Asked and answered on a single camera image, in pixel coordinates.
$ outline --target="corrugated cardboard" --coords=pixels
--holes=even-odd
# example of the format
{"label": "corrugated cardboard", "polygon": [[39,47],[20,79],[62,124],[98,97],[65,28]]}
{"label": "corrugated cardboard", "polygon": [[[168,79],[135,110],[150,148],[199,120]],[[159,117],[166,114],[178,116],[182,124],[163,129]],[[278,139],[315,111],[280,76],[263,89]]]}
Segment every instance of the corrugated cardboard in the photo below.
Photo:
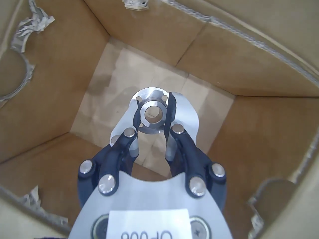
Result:
{"label": "corrugated cardboard", "polygon": [[177,65],[240,96],[319,96],[319,88],[288,64],[207,23]]}
{"label": "corrugated cardboard", "polygon": [[227,172],[224,216],[234,238],[247,238],[246,204],[268,178],[289,178],[319,125],[319,99],[236,97],[208,156]]}
{"label": "corrugated cardboard", "polygon": [[[27,1],[19,20],[31,14]],[[0,109],[0,161],[70,130],[109,39],[83,0],[36,3],[56,20],[27,41],[25,56],[35,70],[31,82]]]}
{"label": "corrugated cardboard", "polygon": [[[266,33],[319,70],[318,0],[203,1],[227,11]],[[201,12],[200,7],[193,9]]]}
{"label": "corrugated cardboard", "polygon": [[111,36],[173,66],[204,26],[162,0],[149,0],[144,11],[126,9],[122,0],[84,1]]}

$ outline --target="screw head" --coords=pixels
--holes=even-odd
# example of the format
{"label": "screw head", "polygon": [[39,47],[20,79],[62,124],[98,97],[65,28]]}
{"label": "screw head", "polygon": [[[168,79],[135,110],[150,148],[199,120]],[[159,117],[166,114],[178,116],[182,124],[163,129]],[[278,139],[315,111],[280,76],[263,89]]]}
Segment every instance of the screw head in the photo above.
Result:
{"label": "screw head", "polygon": [[189,181],[189,188],[196,196],[203,196],[206,193],[206,184],[200,177],[192,177]]}
{"label": "screw head", "polygon": [[115,136],[113,136],[112,139],[111,139],[111,144],[114,145],[115,142],[118,140],[119,137],[120,137],[120,135],[115,135]]}
{"label": "screw head", "polygon": [[210,229],[206,222],[198,217],[190,217],[190,228],[193,239],[209,239],[211,238]]}
{"label": "screw head", "polygon": [[176,134],[182,134],[184,132],[184,127],[181,124],[175,124],[172,126],[172,130]]}
{"label": "screw head", "polygon": [[124,135],[128,138],[131,138],[135,135],[135,130],[133,128],[127,128],[124,131]]}
{"label": "screw head", "polygon": [[87,174],[91,171],[92,167],[93,167],[92,161],[86,160],[86,161],[81,163],[80,172],[83,174]]}
{"label": "screw head", "polygon": [[213,173],[217,176],[217,177],[224,177],[225,176],[225,169],[222,165],[220,165],[219,163],[214,163],[212,165],[212,170]]}
{"label": "screw head", "polygon": [[115,187],[115,178],[111,174],[105,174],[102,176],[102,178],[99,180],[99,192],[102,194],[108,194],[111,191],[113,191]]}

